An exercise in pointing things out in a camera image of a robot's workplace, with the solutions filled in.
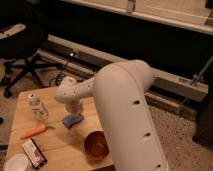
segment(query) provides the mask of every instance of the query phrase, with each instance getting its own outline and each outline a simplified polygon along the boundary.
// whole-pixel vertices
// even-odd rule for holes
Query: wooden table
[[[88,171],[112,165],[110,155],[102,161],[95,162],[89,161],[84,152],[85,137],[93,131],[102,130],[93,98],[82,100],[85,118],[80,124],[68,130],[62,123],[67,111],[63,104],[55,101],[55,88],[27,91],[19,95],[6,160],[14,154],[24,153],[21,144],[26,140],[20,140],[20,136],[38,124],[28,104],[28,94],[32,92],[37,94],[47,106],[49,118],[45,123],[56,128],[33,137],[48,160],[40,170]]]

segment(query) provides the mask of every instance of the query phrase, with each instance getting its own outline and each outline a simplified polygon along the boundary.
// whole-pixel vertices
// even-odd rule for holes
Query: plastic bottle
[[[29,94],[29,105],[33,112],[35,113],[38,120],[46,120],[48,118],[48,111],[43,102],[41,102],[40,98],[36,96],[34,93]]]

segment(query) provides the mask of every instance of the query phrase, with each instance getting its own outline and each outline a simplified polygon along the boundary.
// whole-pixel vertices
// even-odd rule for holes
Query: red bowl
[[[84,149],[91,160],[102,160],[109,154],[109,148],[102,131],[90,133],[84,141]]]

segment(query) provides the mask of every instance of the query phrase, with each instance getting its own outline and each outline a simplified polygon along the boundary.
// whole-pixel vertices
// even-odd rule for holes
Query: black chair
[[[4,0],[0,5],[0,33],[8,31],[10,26],[18,23],[24,24],[25,29],[8,37],[0,38],[0,58],[8,60],[4,63],[5,76],[1,81],[2,86],[6,86],[4,96],[12,95],[10,88],[14,86],[23,76],[31,73],[40,87],[45,87],[35,72],[35,69],[46,67],[61,68],[60,64],[45,62],[39,54],[37,48],[47,40],[47,33],[38,25],[32,23],[31,6],[24,0]],[[24,64],[14,65],[16,61],[22,60]],[[15,79],[10,81],[7,77],[12,68],[22,69]]]

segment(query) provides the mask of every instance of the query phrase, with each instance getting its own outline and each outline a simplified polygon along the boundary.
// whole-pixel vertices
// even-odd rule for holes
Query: chair wheel
[[[4,97],[9,98],[12,96],[12,93],[9,90],[4,91]]]

